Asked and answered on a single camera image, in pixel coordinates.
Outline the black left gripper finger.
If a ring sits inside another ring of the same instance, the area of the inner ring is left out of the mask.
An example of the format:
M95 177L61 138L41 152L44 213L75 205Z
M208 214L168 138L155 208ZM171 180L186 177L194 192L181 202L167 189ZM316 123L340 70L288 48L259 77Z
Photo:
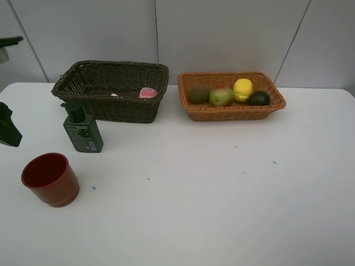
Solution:
M18 147L22 140L22 134L15 127L12 110L3 102L0 103L0 141L1 144Z

